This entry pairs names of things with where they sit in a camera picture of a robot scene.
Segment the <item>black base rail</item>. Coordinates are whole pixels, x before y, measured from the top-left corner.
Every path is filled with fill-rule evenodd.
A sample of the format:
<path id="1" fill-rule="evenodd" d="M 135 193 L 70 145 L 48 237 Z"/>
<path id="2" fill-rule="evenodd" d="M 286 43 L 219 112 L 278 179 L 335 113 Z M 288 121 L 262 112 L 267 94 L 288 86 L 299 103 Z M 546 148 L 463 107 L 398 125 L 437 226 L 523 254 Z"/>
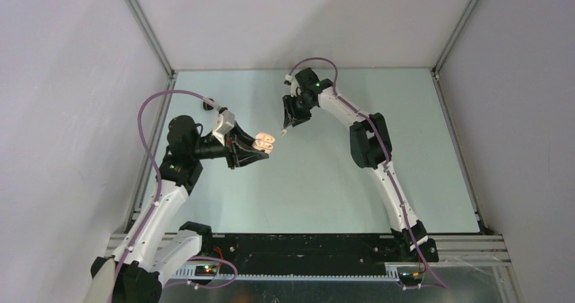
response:
<path id="1" fill-rule="evenodd" d="M 390 235 L 238 234 L 214 235 L 202 254 L 234 264 L 241 276 L 382 276 L 386 265 L 417 263 L 418 252 Z"/>

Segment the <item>black earbud charging case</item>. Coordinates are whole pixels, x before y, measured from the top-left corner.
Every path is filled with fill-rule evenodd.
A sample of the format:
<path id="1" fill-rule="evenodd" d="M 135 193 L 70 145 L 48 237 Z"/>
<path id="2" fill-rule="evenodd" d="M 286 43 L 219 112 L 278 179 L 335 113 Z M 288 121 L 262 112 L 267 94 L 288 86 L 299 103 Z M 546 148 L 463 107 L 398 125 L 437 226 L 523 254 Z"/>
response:
<path id="1" fill-rule="evenodd" d="M 206 111 L 214 110 L 214 107 L 207 102 L 202 103 L 202 108 L 203 108 L 203 110 L 206 110 Z"/>

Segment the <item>right aluminium frame post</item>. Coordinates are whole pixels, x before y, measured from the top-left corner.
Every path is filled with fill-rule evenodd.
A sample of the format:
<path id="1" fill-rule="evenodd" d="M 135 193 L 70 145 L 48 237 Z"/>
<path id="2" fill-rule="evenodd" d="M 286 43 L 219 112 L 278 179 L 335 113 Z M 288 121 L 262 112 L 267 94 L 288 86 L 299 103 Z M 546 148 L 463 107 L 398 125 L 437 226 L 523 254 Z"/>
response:
<path id="1" fill-rule="evenodd" d="M 457 42 L 463 33 L 464 29 L 467 27 L 468 23 L 470 22 L 473 14 L 477 6 L 479 5 L 481 0 L 468 0 L 459 19 L 456 21 L 456 24 L 448 37 L 447 42 L 445 43 L 444 47 L 442 48 L 439 57 L 437 58 L 435 65 L 433 66 L 432 72 L 433 75 L 438 79 L 439 75 L 441 74 L 441 70 L 445 66 L 446 62 L 448 61 L 450 54 L 454 50 L 457 45 Z"/>

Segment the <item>aluminium frame post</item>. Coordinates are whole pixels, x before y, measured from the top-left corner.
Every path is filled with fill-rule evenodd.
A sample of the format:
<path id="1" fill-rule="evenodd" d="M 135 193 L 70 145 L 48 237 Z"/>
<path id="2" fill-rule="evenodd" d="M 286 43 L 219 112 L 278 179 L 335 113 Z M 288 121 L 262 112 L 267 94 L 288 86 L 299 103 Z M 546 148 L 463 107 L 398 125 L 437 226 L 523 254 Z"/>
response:
<path id="1" fill-rule="evenodd" d="M 446 62 L 448 61 L 450 54 L 454 50 L 457 45 L 457 42 L 463 33 L 464 29 L 467 27 L 468 23 L 470 22 L 473 14 L 477 6 L 479 5 L 481 0 L 468 0 L 459 19 L 456 21 L 456 24 L 448 37 L 447 42 L 445 43 L 444 47 L 442 48 L 439 57 L 437 58 L 435 65 L 433 66 L 432 72 L 433 75 L 438 79 L 439 75 L 441 74 L 441 70 L 445 66 Z"/>
<path id="2" fill-rule="evenodd" d="M 155 33 L 151 22 L 149 21 L 144 8 L 139 0 L 124 0 L 127 8 L 132 13 L 136 24 L 142 31 L 144 38 L 151 47 L 156 59 L 160 63 L 164 73 L 171 78 L 174 75 L 174 68 L 171 65 L 165 50 L 163 49 L 157 34 Z"/>

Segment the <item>white earbud charging case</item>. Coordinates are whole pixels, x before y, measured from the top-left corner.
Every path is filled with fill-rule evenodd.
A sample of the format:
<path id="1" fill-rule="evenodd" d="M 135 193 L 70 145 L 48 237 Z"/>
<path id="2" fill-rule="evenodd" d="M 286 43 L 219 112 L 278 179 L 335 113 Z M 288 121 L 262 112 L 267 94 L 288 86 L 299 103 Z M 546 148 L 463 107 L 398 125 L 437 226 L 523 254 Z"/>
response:
<path id="1" fill-rule="evenodd" d="M 269 154 L 274 149 L 275 137 L 264 132 L 260 132 L 256 134 L 254 141 L 252 143 L 252 147 L 256 150 L 262 151 L 266 154 Z"/>

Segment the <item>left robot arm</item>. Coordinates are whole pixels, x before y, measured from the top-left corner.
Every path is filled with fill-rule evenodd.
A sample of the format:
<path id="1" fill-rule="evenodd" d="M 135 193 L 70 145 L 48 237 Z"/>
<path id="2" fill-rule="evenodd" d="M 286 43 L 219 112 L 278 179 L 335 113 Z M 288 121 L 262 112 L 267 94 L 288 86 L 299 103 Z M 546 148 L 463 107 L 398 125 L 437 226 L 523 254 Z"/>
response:
<path id="1" fill-rule="evenodd" d="M 211 132 L 186 115 L 168 125 L 167 148 L 155 166 L 155 193 L 134 225 L 109 257 L 92 264 L 92 284 L 86 302 L 158 302 L 172 275 L 191 260 L 226 264 L 213 256 L 210 226 L 186 222 L 166 246 L 162 238 L 197 184 L 206 159 L 223 158 L 230 169 L 268 159 L 275 138 L 264 132 L 245 133 L 233 113 L 221 111 Z"/>

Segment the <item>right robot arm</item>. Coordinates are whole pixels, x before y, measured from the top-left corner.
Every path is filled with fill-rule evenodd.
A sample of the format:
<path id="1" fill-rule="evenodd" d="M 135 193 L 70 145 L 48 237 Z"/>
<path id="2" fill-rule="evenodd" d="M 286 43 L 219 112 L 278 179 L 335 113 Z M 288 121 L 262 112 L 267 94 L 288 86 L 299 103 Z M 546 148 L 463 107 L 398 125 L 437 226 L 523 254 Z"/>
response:
<path id="1" fill-rule="evenodd" d="M 434 247 L 399 183 L 384 116 L 361 110 L 337 90 L 333 81 L 319 79 L 311 68 L 291 71 L 284 83 L 290 92 L 282 98 L 283 129 L 309 121 L 314 108 L 332 114 L 347 127 L 351 157 L 357 167 L 371 172 L 386 208 L 395 254 L 404 261 L 415 257 L 425 261 L 425 253 Z"/>

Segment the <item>left aluminium frame post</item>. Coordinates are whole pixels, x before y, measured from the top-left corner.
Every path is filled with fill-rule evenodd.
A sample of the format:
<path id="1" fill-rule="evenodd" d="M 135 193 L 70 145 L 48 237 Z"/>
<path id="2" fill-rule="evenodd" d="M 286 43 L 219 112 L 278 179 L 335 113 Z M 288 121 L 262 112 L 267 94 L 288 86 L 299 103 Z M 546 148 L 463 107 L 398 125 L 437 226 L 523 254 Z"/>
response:
<path id="1" fill-rule="evenodd" d="M 151 22 L 149 21 L 144 8 L 139 0 L 124 0 L 127 8 L 132 13 L 136 24 L 142 31 L 144 38 L 151 47 L 156 59 L 160 63 L 164 73 L 171 78 L 174 75 L 174 68 L 171 65 L 165 50 L 163 49 L 157 34 L 155 33 Z"/>

